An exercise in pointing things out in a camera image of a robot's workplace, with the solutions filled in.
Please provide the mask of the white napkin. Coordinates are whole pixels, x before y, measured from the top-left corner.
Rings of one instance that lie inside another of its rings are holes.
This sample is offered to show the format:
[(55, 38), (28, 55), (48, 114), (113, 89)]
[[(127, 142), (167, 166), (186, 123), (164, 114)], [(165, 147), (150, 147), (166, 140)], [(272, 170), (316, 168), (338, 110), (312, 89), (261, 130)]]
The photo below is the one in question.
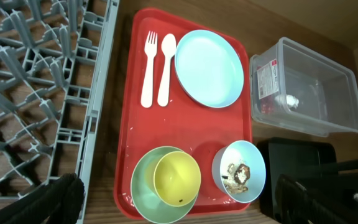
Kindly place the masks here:
[(297, 109), (299, 99), (293, 95), (278, 95), (275, 97), (275, 101), (280, 105), (287, 105), (289, 108)]

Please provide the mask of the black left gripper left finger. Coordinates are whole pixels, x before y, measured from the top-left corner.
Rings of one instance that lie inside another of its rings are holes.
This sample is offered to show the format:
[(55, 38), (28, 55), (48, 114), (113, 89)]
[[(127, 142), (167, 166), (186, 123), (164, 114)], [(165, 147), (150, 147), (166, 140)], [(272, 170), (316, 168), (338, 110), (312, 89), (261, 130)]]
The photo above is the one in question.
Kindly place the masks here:
[(0, 223), (75, 224), (85, 199), (85, 186), (74, 173), (61, 176), (28, 196), (0, 209)]

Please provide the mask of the white plastic fork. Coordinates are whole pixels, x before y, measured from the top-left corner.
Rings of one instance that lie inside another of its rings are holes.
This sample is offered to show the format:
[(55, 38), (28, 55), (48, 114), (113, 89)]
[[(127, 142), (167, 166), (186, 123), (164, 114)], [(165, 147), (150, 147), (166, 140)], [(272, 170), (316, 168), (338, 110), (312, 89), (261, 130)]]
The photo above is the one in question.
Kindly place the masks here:
[(144, 108), (150, 108), (153, 102), (154, 58), (157, 54), (157, 44), (158, 34), (154, 31), (149, 31), (144, 46), (147, 63), (140, 98), (140, 103)]

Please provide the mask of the blue bowl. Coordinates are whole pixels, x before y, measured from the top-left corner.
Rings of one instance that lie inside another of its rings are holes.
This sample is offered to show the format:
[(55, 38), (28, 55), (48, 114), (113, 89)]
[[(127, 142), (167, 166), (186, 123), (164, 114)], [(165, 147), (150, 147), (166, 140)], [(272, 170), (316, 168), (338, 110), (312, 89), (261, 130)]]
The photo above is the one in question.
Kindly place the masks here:
[[(230, 194), (224, 187), (221, 175), (230, 164), (245, 164), (250, 168), (250, 179), (246, 186), (248, 191), (240, 194)], [(220, 149), (214, 156), (211, 173), (216, 186), (233, 201), (250, 203), (263, 191), (266, 181), (266, 167), (260, 151), (250, 142), (239, 140)]]

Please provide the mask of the yellow plastic cup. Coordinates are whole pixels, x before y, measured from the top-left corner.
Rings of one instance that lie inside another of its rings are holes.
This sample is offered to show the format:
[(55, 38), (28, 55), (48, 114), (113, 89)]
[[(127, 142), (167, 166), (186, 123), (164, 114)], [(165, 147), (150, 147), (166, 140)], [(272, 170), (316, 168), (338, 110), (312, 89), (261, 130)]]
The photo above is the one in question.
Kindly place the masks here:
[(183, 207), (196, 198), (201, 187), (198, 163), (183, 151), (173, 151), (152, 159), (145, 168), (145, 182), (164, 203)]

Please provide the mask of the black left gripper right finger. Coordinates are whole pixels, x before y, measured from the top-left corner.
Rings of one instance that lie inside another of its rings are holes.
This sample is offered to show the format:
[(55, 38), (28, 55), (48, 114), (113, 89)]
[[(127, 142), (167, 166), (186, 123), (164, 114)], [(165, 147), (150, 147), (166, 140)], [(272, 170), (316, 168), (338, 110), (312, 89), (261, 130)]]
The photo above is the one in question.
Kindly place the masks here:
[(287, 175), (279, 177), (275, 198), (280, 223), (358, 223), (358, 211), (330, 199), (317, 189), (305, 187)]

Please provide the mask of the white plastic spoon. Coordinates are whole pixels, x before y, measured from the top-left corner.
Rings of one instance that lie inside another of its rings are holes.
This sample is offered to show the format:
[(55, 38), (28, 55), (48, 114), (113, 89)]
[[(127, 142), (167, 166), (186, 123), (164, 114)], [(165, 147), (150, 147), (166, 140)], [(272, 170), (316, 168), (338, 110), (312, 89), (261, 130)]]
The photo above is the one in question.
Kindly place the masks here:
[(167, 34), (162, 40), (161, 48), (165, 57), (165, 62), (158, 90), (157, 103), (160, 106), (165, 107), (168, 105), (169, 99), (171, 61), (177, 51), (175, 36), (173, 34)]

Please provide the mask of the food scraps and rice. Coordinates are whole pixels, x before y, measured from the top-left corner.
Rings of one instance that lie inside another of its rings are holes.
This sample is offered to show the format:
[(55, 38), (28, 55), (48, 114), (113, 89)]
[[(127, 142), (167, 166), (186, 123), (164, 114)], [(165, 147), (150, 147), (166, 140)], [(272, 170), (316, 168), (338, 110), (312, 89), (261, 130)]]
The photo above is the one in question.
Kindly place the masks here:
[(250, 179), (250, 168), (245, 164), (230, 163), (221, 175), (225, 189), (230, 194), (240, 194), (248, 191), (246, 186)]

